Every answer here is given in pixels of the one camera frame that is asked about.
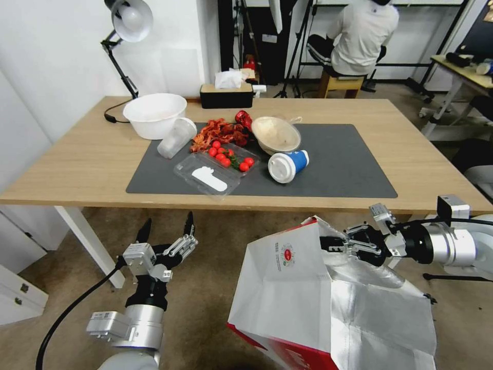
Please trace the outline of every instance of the wooden stool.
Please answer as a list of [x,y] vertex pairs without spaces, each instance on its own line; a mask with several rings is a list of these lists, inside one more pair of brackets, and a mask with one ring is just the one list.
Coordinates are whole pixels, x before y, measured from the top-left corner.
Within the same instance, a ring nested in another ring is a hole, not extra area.
[[327,72],[323,71],[322,77],[320,77],[318,97],[321,99],[325,99],[329,90],[346,90],[344,99],[356,99],[364,79],[365,78],[363,76],[333,77]]

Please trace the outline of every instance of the printed logo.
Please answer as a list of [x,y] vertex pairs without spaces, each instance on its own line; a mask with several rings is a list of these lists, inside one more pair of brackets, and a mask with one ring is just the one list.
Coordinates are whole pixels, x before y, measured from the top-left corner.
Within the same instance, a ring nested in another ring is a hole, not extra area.
[[294,265],[294,253],[293,253],[293,246],[289,243],[284,244],[284,246],[281,249],[282,255],[282,264],[284,266],[292,266]]

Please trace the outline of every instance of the desk lamp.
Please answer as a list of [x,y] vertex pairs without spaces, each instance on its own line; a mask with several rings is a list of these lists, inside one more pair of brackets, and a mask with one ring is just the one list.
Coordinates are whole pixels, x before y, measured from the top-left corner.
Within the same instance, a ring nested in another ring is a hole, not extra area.
[[[153,26],[153,13],[149,5],[143,0],[104,0],[104,3],[111,10],[114,30],[101,42],[101,45],[103,45],[126,88],[130,91],[132,99],[136,99],[139,96],[139,90],[132,80],[123,73],[113,56],[112,50],[123,40],[128,42],[143,40]],[[119,39],[111,41],[115,35],[118,35]]]

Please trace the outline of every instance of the white paper bag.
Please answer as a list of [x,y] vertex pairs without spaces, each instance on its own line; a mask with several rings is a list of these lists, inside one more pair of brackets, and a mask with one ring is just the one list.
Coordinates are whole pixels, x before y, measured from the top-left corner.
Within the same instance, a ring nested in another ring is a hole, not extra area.
[[385,267],[327,253],[313,217],[248,244],[228,326],[284,368],[434,370],[430,302]]

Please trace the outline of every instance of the plastic container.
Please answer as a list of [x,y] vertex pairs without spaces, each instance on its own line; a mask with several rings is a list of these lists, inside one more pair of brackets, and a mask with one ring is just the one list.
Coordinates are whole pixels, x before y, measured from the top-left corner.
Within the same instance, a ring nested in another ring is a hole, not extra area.
[[301,117],[289,122],[278,117],[259,117],[252,122],[252,132],[266,153],[289,153],[301,145],[301,135],[293,126],[300,122]]
[[298,172],[308,166],[310,158],[307,151],[276,153],[269,159],[269,173],[280,183],[293,181]]
[[233,150],[239,162],[243,162],[247,157],[253,158],[254,165],[249,171],[240,172],[232,167],[225,168],[207,152],[200,152],[190,154],[177,164],[174,168],[175,174],[183,178],[199,192],[214,196],[217,200],[223,199],[240,185],[244,176],[257,167],[259,158],[248,150],[234,144],[224,144],[222,147]]
[[188,118],[177,118],[170,133],[158,145],[158,152],[166,159],[172,159],[193,137],[197,126]]
[[148,140],[163,139],[177,118],[185,116],[186,100],[175,94],[150,94],[128,103],[123,116],[137,135]]

